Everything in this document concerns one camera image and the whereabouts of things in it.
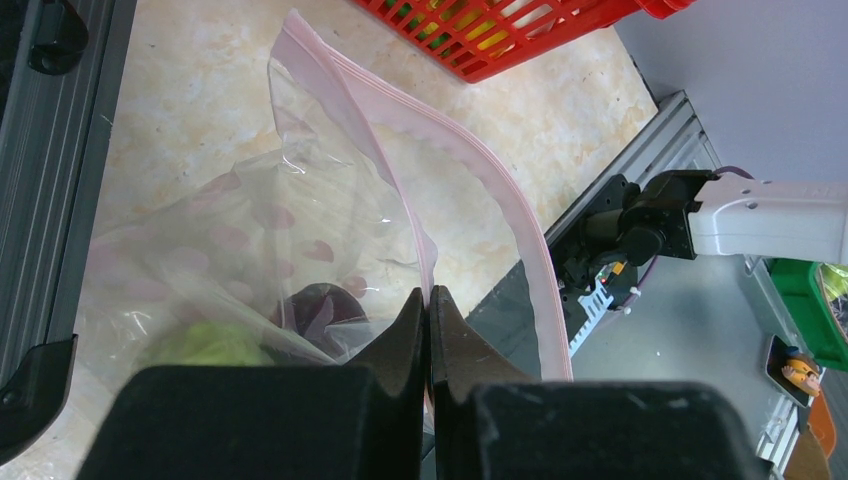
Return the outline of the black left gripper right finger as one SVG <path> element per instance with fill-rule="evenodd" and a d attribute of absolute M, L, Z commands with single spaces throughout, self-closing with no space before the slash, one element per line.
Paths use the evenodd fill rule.
<path fill-rule="evenodd" d="M 740 415 L 693 382 L 533 382 L 464 320 L 429 301 L 440 479 L 767 479 Z"/>

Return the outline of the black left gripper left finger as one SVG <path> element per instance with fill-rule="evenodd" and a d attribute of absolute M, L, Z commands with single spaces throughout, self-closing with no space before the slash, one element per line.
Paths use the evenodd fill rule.
<path fill-rule="evenodd" d="M 425 297 L 342 366 L 156 366 L 117 395 L 82 479 L 416 479 Z"/>

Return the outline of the dark purple eggplant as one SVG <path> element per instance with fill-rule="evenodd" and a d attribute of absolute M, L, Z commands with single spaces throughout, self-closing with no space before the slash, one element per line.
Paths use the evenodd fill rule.
<path fill-rule="evenodd" d="M 330 283 L 313 283 L 278 304 L 280 324 L 328 356 L 339 359 L 349 347 L 336 334 L 337 327 L 368 321 L 359 301 L 347 290 Z"/>

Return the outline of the green cabbage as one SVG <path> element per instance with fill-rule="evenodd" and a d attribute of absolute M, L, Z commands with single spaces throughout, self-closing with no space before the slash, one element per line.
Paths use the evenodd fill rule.
<path fill-rule="evenodd" d="M 151 341 L 138 357 L 139 369 L 162 365 L 264 367 L 275 364 L 260 336 L 228 323 L 198 322 L 174 328 Z"/>

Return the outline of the clear zip top bag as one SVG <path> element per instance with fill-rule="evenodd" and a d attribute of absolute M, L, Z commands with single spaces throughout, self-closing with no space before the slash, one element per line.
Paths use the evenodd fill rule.
<path fill-rule="evenodd" d="M 518 228 L 545 241 L 483 142 L 332 48 L 297 12 L 271 49 L 268 80 L 278 150 L 92 242 L 78 357 L 107 387 L 139 369 L 152 340 L 198 322 L 250 329 L 275 364 L 341 364 L 412 290 L 446 286 L 469 314 L 516 263 L 525 268 Z M 313 283 L 344 288 L 368 317 L 337 327 L 349 347 L 339 359 L 280 324 L 278 304 Z"/>

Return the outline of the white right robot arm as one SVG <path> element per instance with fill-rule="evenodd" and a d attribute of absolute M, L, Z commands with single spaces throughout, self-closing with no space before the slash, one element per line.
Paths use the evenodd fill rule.
<path fill-rule="evenodd" d="M 772 184 L 706 171 L 655 177 L 615 220 L 634 263 L 676 255 L 843 263 L 847 188 Z M 462 319 L 447 288 L 432 290 L 429 392 L 441 479 L 765 479 L 740 416 L 691 382 L 576 383 L 553 263 L 542 237 L 516 231 L 535 315 L 542 381 L 521 373 Z"/>

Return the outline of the small toy figure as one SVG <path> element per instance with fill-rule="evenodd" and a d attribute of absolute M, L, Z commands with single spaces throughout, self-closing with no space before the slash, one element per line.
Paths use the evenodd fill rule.
<path fill-rule="evenodd" d="M 805 357 L 789 357 L 781 368 L 783 377 L 792 385 L 811 397 L 821 393 L 821 374 L 814 362 Z"/>

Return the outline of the green storage bin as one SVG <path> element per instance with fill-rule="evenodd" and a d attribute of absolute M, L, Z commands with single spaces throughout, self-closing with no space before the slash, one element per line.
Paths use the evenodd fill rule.
<path fill-rule="evenodd" d="M 847 268 L 777 259 L 770 277 L 807 347 L 821 366 L 847 370 Z"/>

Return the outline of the red plastic basket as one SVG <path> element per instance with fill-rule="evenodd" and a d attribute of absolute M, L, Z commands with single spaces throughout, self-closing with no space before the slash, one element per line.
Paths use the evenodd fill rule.
<path fill-rule="evenodd" d="M 689 0 L 356 0 L 457 78 L 474 84 L 623 18 L 666 19 Z"/>

